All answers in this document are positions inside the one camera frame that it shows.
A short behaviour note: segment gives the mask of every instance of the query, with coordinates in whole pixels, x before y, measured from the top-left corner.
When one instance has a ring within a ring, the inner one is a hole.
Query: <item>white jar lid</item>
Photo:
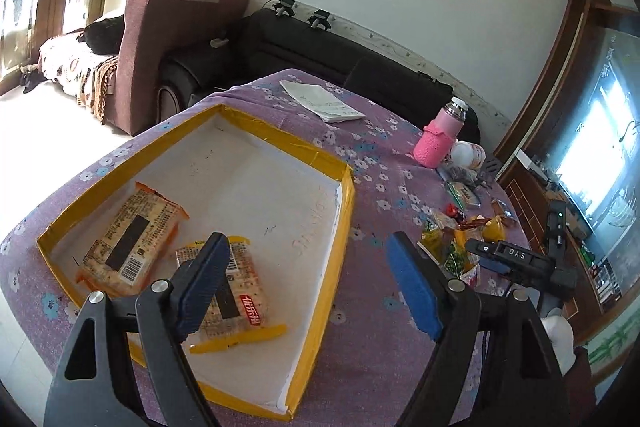
[[[454,96],[451,99],[451,102],[453,102],[454,104],[456,104],[458,107],[461,107],[462,109],[464,109],[465,111],[469,109],[468,104],[464,101],[464,100],[460,100],[458,97]]]

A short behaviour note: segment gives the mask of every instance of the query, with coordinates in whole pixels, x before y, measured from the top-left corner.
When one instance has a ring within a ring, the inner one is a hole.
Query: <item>paper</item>
[[[302,107],[318,115],[326,123],[343,122],[365,118],[366,115],[356,111],[353,107],[338,100],[321,86],[297,84],[288,80],[281,80],[280,85],[291,98]]]

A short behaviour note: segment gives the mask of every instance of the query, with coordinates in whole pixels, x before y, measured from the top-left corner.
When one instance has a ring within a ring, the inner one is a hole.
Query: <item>pink thermos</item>
[[[428,169],[435,169],[451,150],[456,136],[465,124],[469,106],[463,100],[453,97],[425,126],[424,134],[414,149],[416,161]]]

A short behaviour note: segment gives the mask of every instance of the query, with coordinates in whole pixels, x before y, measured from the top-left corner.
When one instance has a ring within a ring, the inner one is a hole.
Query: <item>sunlit floor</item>
[[[0,96],[0,202],[12,202],[0,203],[0,241],[57,188],[128,139],[50,82]],[[1,293],[0,381],[41,426],[51,375]]]

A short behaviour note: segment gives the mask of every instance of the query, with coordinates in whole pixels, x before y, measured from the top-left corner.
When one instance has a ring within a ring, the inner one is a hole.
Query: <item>floral tablecloth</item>
[[[280,80],[319,84],[367,115],[364,120],[325,124],[298,105]],[[334,309],[316,368],[294,425],[394,425],[420,379],[434,344],[415,328],[386,265],[384,244],[392,232],[420,236],[428,207],[449,203],[435,171],[411,157],[421,131],[375,103],[297,70],[282,71],[245,86],[213,94],[114,150],[67,182],[14,228],[0,244],[0,287],[27,337],[53,371],[78,309],[52,276],[36,239],[72,201],[114,166],[169,128],[204,108],[225,103],[302,137],[353,167],[356,204],[351,237]],[[490,197],[508,201],[500,187],[481,192],[481,212],[492,216]],[[528,246],[522,229],[508,239]],[[500,295],[506,286],[482,271],[480,288]],[[454,419],[469,414],[479,382],[479,343]],[[161,414],[146,370],[136,367],[145,409]],[[222,425],[281,425],[212,406]]]

